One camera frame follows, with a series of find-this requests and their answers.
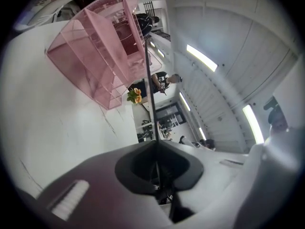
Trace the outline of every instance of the wire rack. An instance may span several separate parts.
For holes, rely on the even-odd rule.
[[[146,76],[143,36],[133,14],[139,0],[96,0],[76,14],[47,55],[81,91],[109,110]],[[154,64],[151,70],[161,68]]]

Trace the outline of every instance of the white table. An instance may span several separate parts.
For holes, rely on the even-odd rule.
[[[16,185],[33,196],[83,160],[138,143],[131,105],[105,111],[45,55],[66,23],[13,39],[0,74],[5,161]]]

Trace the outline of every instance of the person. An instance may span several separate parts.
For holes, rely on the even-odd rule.
[[[136,14],[136,16],[143,37],[146,36],[152,30],[154,23],[158,23],[160,21],[159,17],[149,17],[146,13]]]
[[[173,74],[172,76],[168,76],[166,72],[158,72],[152,75],[152,92],[153,94],[157,92],[165,93],[165,89],[170,87],[170,84],[180,83],[182,82],[182,77],[178,74]],[[141,90],[142,98],[147,96],[145,82],[142,80],[139,83],[132,84],[129,87],[129,90],[133,90],[134,88],[138,88]]]

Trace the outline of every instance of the yellow flower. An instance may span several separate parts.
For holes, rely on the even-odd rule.
[[[137,103],[140,103],[141,101],[142,101],[142,97],[141,97],[141,95],[140,96],[137,96],[136,98],[135,98],[135,103],[137,104]]]
[[[141,90],[138,88],[134,88],[133,91],[137,94],[140,95],[141,94]]]

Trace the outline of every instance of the fluorescent light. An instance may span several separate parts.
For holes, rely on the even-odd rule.
[[[165,57],[165,55],[163,54],[163,52],[161,52],[159,49],[158,49],[158,52],[159,52],[159,54],[162,55],[162,57]]]
[[[191,111],[191,109],[190,109],[189,105],[187,104],[187,102],[186,102],[186,100],[184,99],[184,97],[183,97],[183,95],[182,95],[182,93],[181,93],[181,92],[180,92],[180,97],[182,98],[182,100],[183,100],[183,102],[184,102],[185,106],[187,107],[188,111]]]
[[[246,107],[244,107],[243,112],[244,112],[245,116],[247,117],[248,122],[251,126],[256,144],[264,143],[264,138],[263,138],[261,128],[259,127],[259,124],[257,122],[257,119],[255,117],[255,114],[254,114],[251,106],[247,105]]]
[[[197,49],[193,48],[190,45],[187,45],[186,50],[202,61],[206,66],[208,66],[213,72],[215,72],[217,68],[217,64],[215,64],[212,60],[210,60],[203,53],[199,52]]]
[[[202,131],[201,127],[199,128],[199,131],[200,131],[200,133],[201,133],[201,135],[202,135],[203,139],[204,139],[204,140],[206,140],[205,135],[204,135],[204,133],[203,133],[203,131]]]

